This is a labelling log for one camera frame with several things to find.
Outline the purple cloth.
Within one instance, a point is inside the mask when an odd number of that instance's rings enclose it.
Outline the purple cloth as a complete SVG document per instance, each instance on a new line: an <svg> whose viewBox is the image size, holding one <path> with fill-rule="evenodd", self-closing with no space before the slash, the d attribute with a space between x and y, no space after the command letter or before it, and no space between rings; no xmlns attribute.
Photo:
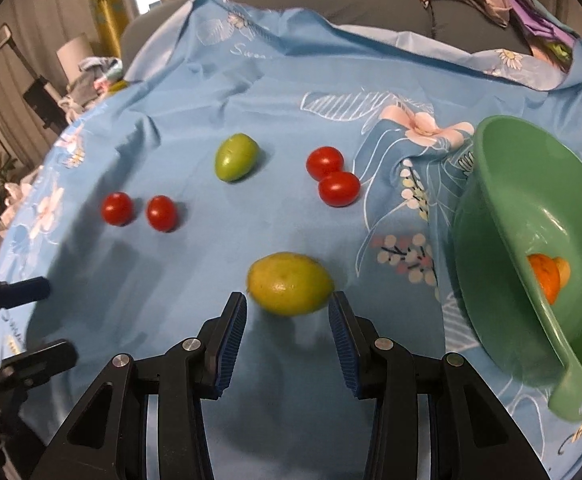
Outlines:
<svg viewBox="0 0 582 480"><path fill-rule="evenodd" d="M579 35L562 24L538 0L508 0L512 14L524 30L535 38L558 42L572 48Z"/></svg>

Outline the red cherry tomato lower pair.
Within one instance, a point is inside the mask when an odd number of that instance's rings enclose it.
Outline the red cherry tomato lower pair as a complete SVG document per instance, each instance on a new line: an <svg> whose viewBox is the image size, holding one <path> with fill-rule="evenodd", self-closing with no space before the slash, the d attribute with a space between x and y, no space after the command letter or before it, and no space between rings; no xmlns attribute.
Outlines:
<svg viewBox="0 0 582 480"><path fill-rule="evenodd" d="M355 174L337 171L318 183L320 199L330 207L346 207L355 202L361 192L361 182Z"/></svg>

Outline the red cherry tomato middle left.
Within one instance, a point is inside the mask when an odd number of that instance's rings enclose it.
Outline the red cherry tomato middle left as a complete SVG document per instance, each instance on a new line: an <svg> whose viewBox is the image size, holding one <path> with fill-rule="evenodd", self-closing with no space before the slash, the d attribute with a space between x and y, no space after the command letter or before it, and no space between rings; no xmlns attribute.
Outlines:
<svg viewBox="0 0 582 480"><path fill-rule="evenodd" d="M147 203L146 217L152 229L171 232L178 223L177 206L169 196L153 196Z"/></svg>

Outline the red cherry tomato pair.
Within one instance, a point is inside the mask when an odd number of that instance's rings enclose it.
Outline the red cherry tomato pair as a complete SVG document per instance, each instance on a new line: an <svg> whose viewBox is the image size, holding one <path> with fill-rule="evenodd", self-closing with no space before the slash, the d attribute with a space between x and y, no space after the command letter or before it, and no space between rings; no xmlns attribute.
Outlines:
<svg viewBox="0 0 582 480"><path fill-rule="evenodd" d="M355 174L337 171L318 183L320 199L330 207L346 207L355 202L361 192L361 182Z"/></svg>
<svg viewBox="0 0 582 480"><path fill-rule="evenodd" d="M344 157L333 146L321 146L307 156L305 168L314 180L321 181L329 174L343 170Z"/></svg>

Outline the clothes heap at left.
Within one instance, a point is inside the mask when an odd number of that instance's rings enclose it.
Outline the clothes heap at left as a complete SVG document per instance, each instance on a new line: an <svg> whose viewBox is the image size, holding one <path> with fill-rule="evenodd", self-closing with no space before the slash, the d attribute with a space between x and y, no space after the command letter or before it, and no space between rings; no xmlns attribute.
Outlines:
<svg viewBox="0 0 582 480"><path fill-rule="evenodd" d="M59 107L69 124L96 106L111 92L123 89L123 62L120 58L88 56L77 65L78 75L68 84Z"/></svg>

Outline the white paper roll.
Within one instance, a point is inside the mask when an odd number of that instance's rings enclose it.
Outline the white paper roll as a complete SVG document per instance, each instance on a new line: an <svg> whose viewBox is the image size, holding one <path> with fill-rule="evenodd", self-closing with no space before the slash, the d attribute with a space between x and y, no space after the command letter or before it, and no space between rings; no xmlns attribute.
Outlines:
<svg viewBox="0 0 582 480"><path fill-rule="evenodd" d="M93 50L83 32L56 51L56 57L68 82L73 82L80 75L79 64L90 56L93 56Z"/></svg>

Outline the yellow-green fruit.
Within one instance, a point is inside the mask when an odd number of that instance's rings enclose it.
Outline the yellow-green fruit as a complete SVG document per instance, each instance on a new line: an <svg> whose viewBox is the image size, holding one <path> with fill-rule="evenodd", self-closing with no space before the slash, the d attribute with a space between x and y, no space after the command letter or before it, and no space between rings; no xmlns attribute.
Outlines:
<svg viewBox="0 0 582 480"><path fill-rule="evenodd" d="M250 266L247 289L263 310L291 318L321 309L334 291L334 282L315 259L276 252Z"/></svg>

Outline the red cherry tomato far left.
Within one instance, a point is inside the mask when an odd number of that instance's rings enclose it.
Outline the red cherry tomato far left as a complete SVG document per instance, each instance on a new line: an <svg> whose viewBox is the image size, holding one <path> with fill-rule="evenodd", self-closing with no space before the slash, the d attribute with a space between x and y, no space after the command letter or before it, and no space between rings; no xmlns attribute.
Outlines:
<svg viewBox="0 0 582 480"><path fill-rule="evenodd" d="M134 217L134 203L123 192L114 192L105 197L101 216L110 226L125 226Z"/></svg>

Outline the green plum tomato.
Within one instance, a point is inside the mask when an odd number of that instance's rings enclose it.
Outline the green plum tomato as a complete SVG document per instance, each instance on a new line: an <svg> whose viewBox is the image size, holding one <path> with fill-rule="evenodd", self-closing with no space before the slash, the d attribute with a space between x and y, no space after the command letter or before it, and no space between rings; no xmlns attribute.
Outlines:
<svg viewBox="0 0 582 480"><path fill-rule="evenodd" d="M245 177L259 159L259 144L251 136L236 133L218 148L215 156L215 174L224 182L235 182Z"/></svg>

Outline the orange tangerine left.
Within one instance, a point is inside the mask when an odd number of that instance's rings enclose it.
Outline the orange tangerine left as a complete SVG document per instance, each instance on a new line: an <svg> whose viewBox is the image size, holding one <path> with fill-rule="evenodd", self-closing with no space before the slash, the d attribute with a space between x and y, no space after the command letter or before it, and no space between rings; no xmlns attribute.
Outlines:
<svg viewBox="0 0 582 480"><path fill-rule="evenodd" d="M554 304L560 293L559 276L552 258L543 254L528 255L536 281L549 304Z"/></svg>

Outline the grey sofa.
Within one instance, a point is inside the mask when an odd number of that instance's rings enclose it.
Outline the grey sofa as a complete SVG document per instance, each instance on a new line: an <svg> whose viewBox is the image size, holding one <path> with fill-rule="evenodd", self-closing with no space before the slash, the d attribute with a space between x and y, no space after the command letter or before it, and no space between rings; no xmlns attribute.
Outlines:
<svg viewBox="0 0 582 480"><path fill-rule="evenodd" d="M508 50L533 53L519 26L503 28L479 9L460 0L231 0L258 9L302 8L336 25L369 26L416 32L469 53Z"/></svg>

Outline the green plastic bowl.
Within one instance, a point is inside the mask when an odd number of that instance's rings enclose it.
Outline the green plastic bowl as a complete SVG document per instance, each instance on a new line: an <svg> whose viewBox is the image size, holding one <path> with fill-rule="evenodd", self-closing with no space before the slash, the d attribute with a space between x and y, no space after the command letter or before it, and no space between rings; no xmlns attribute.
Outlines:
<svg viewBox="0 0 582 480"><path fill-rule="evenodd" d="M548 392L549 409L582 420L582 162L544 129L483 120L456 210L462 301L504 372Z"/></svg>

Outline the red cherry tomato upper pair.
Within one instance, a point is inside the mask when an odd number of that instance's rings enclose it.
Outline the red cherry tomato upper pair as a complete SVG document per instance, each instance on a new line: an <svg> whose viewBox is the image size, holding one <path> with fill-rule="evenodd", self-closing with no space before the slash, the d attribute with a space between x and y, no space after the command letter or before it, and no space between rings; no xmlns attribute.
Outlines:
<svg viewBox="0 0 582 480"><path fill-rule="evenodd" d="M344 157L333 146L321 146L307 156L305 168L314 180L321 181L329 174L343 170Z"/></svg>

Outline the blue floral cloth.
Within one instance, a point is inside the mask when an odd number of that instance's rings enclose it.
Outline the blue floral cloth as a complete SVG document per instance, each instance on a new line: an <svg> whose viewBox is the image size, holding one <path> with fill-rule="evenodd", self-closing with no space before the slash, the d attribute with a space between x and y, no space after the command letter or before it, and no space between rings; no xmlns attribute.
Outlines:
<svg viewBox="0 0 582 480"><path fill-rule="evenodd" d="M32 391L22 415L53 437L112 356L155 356L193 335L251 264L275 252L318 260L357 313L415 353L462 354L504 404L549 477L582 474L582 420L544 388L502 372L466 318L452 224L480 122L532 122L582 160L582 41L568 70L505 50L469 54L411 32L337 26L300 9L189 0L132 63L127 89L61 134L0 250L0 278L42 275L49 299L0 313L0 360L72 341L73 370ZM215 156L229 136L259 144L242 179ZM361 182L330 207L305 168L333 146ZM134 217L110 226L108 194ZM151 228L153 196L176 204Z"/></svg>

